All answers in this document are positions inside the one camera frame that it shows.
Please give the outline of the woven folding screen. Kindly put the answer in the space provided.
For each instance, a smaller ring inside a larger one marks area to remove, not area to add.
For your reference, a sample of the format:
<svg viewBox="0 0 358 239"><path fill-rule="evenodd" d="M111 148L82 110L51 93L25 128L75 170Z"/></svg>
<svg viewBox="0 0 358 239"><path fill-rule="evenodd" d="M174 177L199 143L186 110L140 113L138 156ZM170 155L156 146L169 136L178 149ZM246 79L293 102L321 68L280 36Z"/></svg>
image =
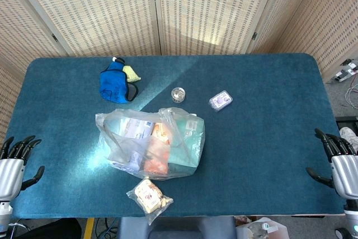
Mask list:
<svg viewBox="0 0 358 239"><path fill-rule="evenodd" d="M305 52L358 61L358 0L0 0L0 141L40 57Z"/></svg>

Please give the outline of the clear plastic container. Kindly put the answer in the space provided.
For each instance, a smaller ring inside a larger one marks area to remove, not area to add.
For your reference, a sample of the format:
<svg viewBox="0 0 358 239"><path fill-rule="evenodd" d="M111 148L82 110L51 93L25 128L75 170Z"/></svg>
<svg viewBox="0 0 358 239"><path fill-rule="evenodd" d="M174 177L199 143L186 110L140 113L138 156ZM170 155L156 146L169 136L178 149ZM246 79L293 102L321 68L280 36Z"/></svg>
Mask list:
<svg viewBox="0 0 358 239"><path fill-rule="evenodd" d="M252 222L247 228L251 232L249 239L290 239L286 226L267 217Z"/></svg>

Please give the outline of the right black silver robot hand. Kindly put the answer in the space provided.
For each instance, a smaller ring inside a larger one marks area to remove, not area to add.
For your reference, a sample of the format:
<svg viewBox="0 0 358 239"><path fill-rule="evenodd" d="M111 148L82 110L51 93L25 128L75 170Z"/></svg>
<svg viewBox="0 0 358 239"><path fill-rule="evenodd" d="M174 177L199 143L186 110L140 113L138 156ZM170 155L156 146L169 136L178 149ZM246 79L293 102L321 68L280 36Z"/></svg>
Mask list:
<svg viewBox="0 0 358 239"><path fill-rule="evenodd" d="M346 200L358 200L358 153L346 139L315 129L321 140L332 177L326 178L317 174L311 167L306 168L308 175L315 181L335 189L336 193Z"/></svg>

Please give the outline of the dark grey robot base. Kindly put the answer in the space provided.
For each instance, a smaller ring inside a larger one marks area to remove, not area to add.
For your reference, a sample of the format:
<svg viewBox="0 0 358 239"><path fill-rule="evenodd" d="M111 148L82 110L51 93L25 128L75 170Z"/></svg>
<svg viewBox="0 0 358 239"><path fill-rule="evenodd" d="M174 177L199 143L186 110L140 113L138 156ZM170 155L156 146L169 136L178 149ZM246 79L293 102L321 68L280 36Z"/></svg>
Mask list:
<svg viewBox="0 0 358 239"><path fill-rule="evenodd" d="M116 239L237 239L235 219L217 217L144 217L120 219Z"/></svg>

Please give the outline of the blue fabric pouch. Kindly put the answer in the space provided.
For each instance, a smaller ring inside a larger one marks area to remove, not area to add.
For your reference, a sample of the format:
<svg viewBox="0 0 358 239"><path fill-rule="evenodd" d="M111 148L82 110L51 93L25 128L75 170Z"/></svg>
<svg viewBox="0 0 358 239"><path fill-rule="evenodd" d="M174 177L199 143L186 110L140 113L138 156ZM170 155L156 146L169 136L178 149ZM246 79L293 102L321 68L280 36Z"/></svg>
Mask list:
<svg viewBox="0 0 358 239"><path fill-rule="evenodd" d="M100 73L100 94L103 99L118 104L132 102L138 88L135 84L127 81L124 72L125 61L123 58L114 58L112 63Z"/></svg>

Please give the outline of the clear plastic shopping bag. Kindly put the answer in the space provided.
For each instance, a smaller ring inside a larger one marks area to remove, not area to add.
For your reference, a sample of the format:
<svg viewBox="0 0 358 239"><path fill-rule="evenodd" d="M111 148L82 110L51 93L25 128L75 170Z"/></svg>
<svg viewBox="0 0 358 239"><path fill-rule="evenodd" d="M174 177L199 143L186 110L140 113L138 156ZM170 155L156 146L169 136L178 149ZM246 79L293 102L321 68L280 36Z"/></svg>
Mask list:
<svg viewBox="0 0 358 239"><path fill-rule="evenodd" d="M134 118L139 120L162 123L165 125L169 142L178 133L176 119L186 117L190 113L177 108L161 108L156 113L146 113L131 109L116 109L111 113L96 114L96 126L100 131L98 144L106 152L106 159L116 169L125 171L139 178L152 180L168 180L173 177L169 173L166 176L150 175L144 171L144 162L147 158L147 150L150 135L143 139L127 138L119 135L119 125L122 118Z"/></svg>

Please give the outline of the small clear round jar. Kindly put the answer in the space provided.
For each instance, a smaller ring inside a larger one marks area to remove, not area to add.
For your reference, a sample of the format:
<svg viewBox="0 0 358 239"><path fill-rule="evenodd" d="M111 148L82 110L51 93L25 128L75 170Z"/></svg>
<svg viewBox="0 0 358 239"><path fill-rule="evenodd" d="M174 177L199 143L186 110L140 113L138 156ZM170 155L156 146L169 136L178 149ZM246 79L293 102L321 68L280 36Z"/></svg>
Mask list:
<svg viewBox="0 0 358 239"><path fill-rule="evenodd" d="M173 102L175 103L181 103L184 101L186 96L186 92L183 88L181 87L176 87L171 91L171 97Z"/></svg>

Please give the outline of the pale yellow pouch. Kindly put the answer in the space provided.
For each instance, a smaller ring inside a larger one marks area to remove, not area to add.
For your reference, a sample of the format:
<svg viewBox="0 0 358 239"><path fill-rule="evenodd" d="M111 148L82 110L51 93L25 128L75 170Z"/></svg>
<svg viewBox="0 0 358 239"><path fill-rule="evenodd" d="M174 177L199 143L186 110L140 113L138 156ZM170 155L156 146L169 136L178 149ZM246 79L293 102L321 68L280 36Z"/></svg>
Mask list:
<svg viewBox="0 0 358 239"><path fill-rule="evenodd" d="M141 78L134 72L130 65L125 65L123 67L123 72L126 74L126 81L129 83L134 83L141 80Z"/></svg>

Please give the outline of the teal cardboard box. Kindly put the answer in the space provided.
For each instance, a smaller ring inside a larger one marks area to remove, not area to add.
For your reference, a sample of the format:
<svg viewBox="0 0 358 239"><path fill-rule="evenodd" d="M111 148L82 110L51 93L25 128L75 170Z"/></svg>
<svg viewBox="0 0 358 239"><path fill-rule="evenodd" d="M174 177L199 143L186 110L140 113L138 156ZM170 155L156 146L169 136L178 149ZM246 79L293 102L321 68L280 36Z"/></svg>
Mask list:
<svg viewBox="0 0 358 239"><path fill-rule="evenodd" d="M175 122L178 133L173 136L170 144L169 173L173 177L192 175L199 165L205 143L204 120L189 114Z"/></svg>

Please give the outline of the pastry in clear wrapper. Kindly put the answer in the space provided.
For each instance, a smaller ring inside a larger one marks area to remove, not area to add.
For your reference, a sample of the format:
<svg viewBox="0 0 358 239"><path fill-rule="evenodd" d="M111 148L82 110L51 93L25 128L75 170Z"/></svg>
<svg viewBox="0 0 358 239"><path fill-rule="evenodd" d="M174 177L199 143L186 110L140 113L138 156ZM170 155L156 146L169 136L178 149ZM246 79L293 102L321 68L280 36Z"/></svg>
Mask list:
<svg viewBox="0 0 358 239"><path fill-rule="evenodd" d="M126 194L141 207L149 226L173 203L173 199L165 196L149 179L142 179Z"/></svg>

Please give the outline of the black metal frame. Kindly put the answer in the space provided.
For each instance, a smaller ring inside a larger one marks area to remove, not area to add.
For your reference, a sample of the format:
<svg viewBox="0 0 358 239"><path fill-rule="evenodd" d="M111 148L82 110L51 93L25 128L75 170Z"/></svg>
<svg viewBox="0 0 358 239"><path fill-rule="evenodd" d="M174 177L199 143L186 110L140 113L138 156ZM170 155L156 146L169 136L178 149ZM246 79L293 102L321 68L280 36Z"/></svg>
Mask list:
<svg viewBox="0 0 358 239"><path fill-rule="evenodd" d="M348 127L354 132L358 132L358 116L340 116L336 117L338 129Z"/></svg>

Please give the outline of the white power strip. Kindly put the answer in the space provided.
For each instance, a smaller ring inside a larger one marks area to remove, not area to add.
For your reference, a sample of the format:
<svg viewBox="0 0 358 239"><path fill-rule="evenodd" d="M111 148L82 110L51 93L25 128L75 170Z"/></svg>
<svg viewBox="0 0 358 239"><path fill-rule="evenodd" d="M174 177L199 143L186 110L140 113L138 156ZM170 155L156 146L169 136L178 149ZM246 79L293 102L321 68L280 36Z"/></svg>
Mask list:
<svg viewBox="0 0 358 239"><path fill-rule="evenodd" d="M340 67L341 70L333 77L333 80L337 82L343 82L358 73L358 60L346 59Z"/></svg>

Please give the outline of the white and blue box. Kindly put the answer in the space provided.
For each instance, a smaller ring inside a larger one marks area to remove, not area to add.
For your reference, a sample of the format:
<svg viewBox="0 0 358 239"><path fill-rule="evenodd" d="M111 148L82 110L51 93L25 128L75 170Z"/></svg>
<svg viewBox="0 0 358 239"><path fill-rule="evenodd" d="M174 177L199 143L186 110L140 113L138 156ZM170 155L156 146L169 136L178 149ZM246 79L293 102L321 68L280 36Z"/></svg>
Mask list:
<svg viewBox="0 0 358 239"><path fill-rule="evenodd" d="M152 134L154 123L134 118L122 118L119 125L119 135L133 139L143 139Z"/></svg>

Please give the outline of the orange snack packet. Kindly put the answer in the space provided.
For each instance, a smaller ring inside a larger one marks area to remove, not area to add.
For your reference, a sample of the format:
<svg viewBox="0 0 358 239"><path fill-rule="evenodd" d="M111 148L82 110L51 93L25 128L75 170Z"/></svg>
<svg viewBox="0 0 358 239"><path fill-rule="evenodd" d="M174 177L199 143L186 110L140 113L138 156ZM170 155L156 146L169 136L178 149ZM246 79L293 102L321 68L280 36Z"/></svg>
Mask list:
<svg viewBox="0 0 358 239"><path fill-rule="evenodd" d="M150 175L166 176L169 156L170 142L167 129L164 124L155 123L144 162L144 171Z"/></svg>

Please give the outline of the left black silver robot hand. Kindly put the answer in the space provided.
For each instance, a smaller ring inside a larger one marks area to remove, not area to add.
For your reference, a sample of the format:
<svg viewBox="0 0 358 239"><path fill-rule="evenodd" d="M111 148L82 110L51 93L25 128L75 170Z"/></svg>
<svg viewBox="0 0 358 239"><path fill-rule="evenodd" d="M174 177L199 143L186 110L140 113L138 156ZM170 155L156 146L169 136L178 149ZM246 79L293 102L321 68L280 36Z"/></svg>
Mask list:
<svg viewBox="0 0 358 239"><path fill-rule="evenodd" d="M21 191L36 184L43 176L44 166L40 166L36 175L23 181L23 174L32 150L41 143L34 135L13 142L14 137L9 137L0 147L0 203L9 203L14 200Z"/></svg>

